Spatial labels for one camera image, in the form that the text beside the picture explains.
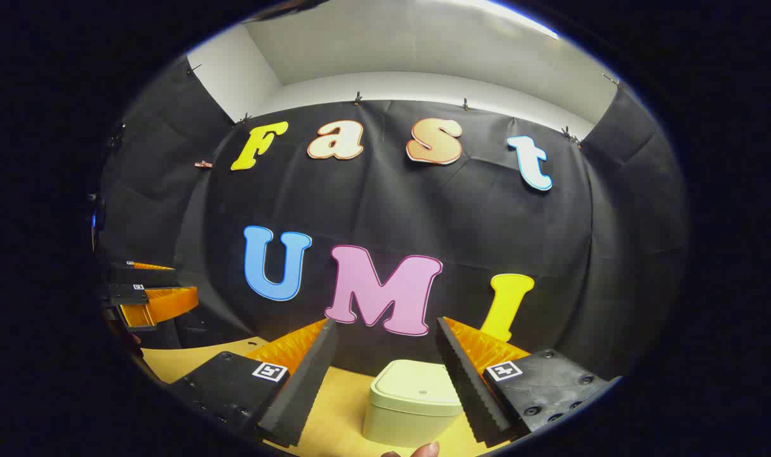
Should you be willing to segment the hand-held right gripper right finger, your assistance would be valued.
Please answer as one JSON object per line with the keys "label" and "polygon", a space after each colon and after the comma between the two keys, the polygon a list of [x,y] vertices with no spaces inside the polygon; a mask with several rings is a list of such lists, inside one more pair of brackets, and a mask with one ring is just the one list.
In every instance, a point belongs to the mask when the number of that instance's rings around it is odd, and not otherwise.
{"label": "hand-held right gripper right finger", "polygon": [[555,429],[620,383],[556,350],[528,353],[446,316],[436,347],[473,436],[488,447]]}

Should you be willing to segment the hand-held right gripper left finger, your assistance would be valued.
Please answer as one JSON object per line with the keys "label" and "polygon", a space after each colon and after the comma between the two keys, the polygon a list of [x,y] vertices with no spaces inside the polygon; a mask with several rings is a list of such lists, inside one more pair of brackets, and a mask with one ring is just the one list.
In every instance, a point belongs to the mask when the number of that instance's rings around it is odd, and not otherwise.
{"label": "hand-held right gripper left finger", "polygon": [[245,439],[298,445],[337,347],[322,319],[246,355],[221,351],[170,384],[193,413]]}

